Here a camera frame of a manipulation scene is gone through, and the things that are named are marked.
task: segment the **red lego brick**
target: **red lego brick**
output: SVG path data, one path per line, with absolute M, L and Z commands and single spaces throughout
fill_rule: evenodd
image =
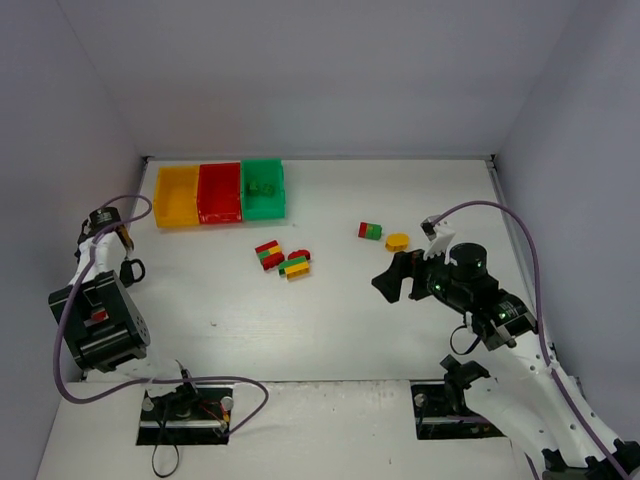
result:
M 360 229 L 358 230 L 358 236 L 361 238 L 364 238 L 364 236 L 367 234 L 367 223 L 366 222 L 360 222 Z
M 259 247 L 256 247 L 256 253 L 264 252 L 265 250 L 269 250 L 270 248 L 277 247 L 277 246 L 278 246 L 278 242 L 275 240 L 272 240 L 269 243 L 265 243 L 264 245 L 260 245 Z
M 291 252 L 289 254 L 289 256 L 287 257 L 287 260 L 291 260 L 293 258 L 296 257 L 304 257 L 307 260 L 311 260 L 311 253 L 309 252 L 309 250 L 296 250 L 295 252 Z
M 262 268 L 266 272 L 271 268 L 277 267 L 282 262 L 284 262 L 284 254 L 282 252 L 274 253 L 262 260 Z

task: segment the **plastic bin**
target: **plastic bin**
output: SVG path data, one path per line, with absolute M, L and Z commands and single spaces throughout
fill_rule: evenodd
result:
M 281 160 L 243 160 L 241 197 L 245 220 L 284 218 L 286 195 Z
M 240 201 L 240 163 L 200 165 L 198 215 L 200 223 L 242 221 Z
M 199 173 L 199 165 L 158 170 L 153 197 L 153 213 L 158 228 L 200 224 L 197 206 Z

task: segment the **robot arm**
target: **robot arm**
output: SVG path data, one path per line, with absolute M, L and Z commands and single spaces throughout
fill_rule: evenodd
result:
M 89 264 L 93 248 L 94 264 L 73 300 L 64 332 L 78 367 L 84 371 L 117 372 L 135 379 L 187 378 L 188 372 L 179 362 L 153 351 L 144 318 L 127 292 L 146 274 L 141 260 L 129 258 L 134 245 L 127 229 L 121 226 L 96 237 L 97 232 L 116 222 L 120 222 L 118 210 L 103 207 L 83 223 L 76 251 L 76 272 L 68 286 L 49 295 L 51 311 L 60 323 L 71 288 Z M 197 390 L 191 383 L 177 387 L 150 384 L 147 388 L 147 394 L 154 399 L 165 395 L 176 397 L 176 393 L 185 401 L 197 398 Z
M 400 298 L 402 279 L 410 277 L 413 287 L 409 298 L 433 296 L 459 312 L 487 350 L 524 384 L 535 412 L 502 388 L 495 388 L 498 379 L 477 362 L 461 365 L 448 356 L 441 365 L 447 370 L 445 391 L 453 408 L 468 407 L 485 416 L 518 443 L 536 465 L 544 459 L 544 479 L 625 478 L 580 424 L 576 410 L 627 473 L 639 468 L 638 443 L 622 442 L 593 413 L 553 355 L 551 365 L 546 365 L 535 317 L 521 299 L 501 289 L 498 280 L 489 275 L 486 250 L 477 244 L 459 244 L 447 255 L 453 231 L 445 225 L 433 226 L 428 220 L 423 229 L 431 240 L 429 249 L 396 253 L 390 268 L 371 283 L 394 303 Z M 573 407 L 552 375 L 562 382 Z

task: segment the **yellow bin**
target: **yellow bin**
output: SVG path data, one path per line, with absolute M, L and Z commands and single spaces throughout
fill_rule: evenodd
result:
M 199 165 L 158 170 L 153 197 L 153 213 L 158 228 L 200 225 L 197 202 L 199 174 Z

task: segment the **green bin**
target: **green bin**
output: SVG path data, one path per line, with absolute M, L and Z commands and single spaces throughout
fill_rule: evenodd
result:
M 279 158 L 243 160 L 240 195 L 244 220 L 284 218 L 286 195 L 282 161 Z

